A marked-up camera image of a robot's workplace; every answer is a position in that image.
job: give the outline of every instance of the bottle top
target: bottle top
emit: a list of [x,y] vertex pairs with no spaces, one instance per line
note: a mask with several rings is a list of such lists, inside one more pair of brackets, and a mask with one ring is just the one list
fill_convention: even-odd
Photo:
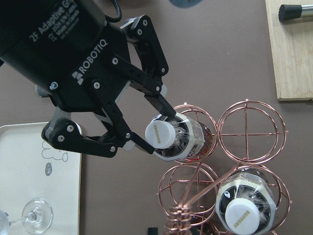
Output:
[[170,123],[155,120],[147,126],[145,137],[153,148],[166,149],[173,145],[176,132]]
[[256,205],[248,199],[232,200],[225,212],[228,227],[238,235],[251,235],[259,227],[260,213]]

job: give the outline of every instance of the black handle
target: black handle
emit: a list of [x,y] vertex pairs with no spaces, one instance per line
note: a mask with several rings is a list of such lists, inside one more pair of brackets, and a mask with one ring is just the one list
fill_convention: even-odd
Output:
[[286,21],[291,19],[300,18],[302,14],[301,5],[281,5],[279,8],[278,19],[279,21]]

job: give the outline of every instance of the black object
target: black object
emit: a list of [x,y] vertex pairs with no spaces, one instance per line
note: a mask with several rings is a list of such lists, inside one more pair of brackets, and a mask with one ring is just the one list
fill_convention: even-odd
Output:
[[[142,70],[131,64],[128,43]],[[57,106],[42,137],[58,149],[113,157],[118,147],[133,141],[153,153],[130,130],[116,104],[128,85],[143,92],[161,114],[176,113],[161,95],[168,65],[148,16],[118,28],[92,1],[3,0],[0,59],[40,86]],[[95,113],[107,133],[82,136],[71,112]]]
[[148,228],[147,235],[158,235],[158,228]]
[[106,15],[107,21],[112,22],[112,23],[116,23],[119,22],[122,19],[122,11],[121,8],[119,6],[119,4],[117,3],[117,0],[111,0],[111,2],[114,5],[114,8],[116,10],[117,16],[116,17],[111,17]]
[[312,17],[313,4],[308,5],[286,5],[283,4],[279,8],[278,19],[279,21],[286,21],[297,19],[300,17]]

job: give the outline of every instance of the gray tabletop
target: gray tabletop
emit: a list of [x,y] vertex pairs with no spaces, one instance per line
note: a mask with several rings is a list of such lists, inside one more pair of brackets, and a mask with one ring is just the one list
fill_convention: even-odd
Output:
[[[114,15],[110,1],[96,2]],[[151,17],[170,69],[163,78],[170,104],[188,102],[218,119],[230,105],[249,98],[270,104],[281,114],[289,130],[286,146],[267,166],[285,182],[293,203],[276,231],[311,234],[313,103],[277,101],[265,1],[203,0],[187,9],[167,0],[119,2],[124,20]],[[133,49],[131,54],[139,65]],[[35,94],[34,84],[7,65],[0,68],[0,77],[0,126],[52,118],[54,106]],[[143,94],[131,89],[119,107],[141,136],[157,114]],[[92,114],[74,114],[73,119],[87,135],[104,131]],[[220,150],[205,163],[218,173],[233,165]],[[148,227],[159,227],[160,234],[166,217],[158,204],[157,186],[174,165],[138,149],[119,150],[112,159],[83,156],[80,234],[144,235]]]

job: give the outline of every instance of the glass base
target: glass base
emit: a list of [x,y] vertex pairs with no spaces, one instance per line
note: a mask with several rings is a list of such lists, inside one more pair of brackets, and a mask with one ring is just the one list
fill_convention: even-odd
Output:
[[52,209],[48,202],[41,198],[29,201],[22,212],[22,223],[25,229],[33,234],[41,234],[52,222]]
[[6,213],[0,211],[0,235],[7,235],[10,223]]

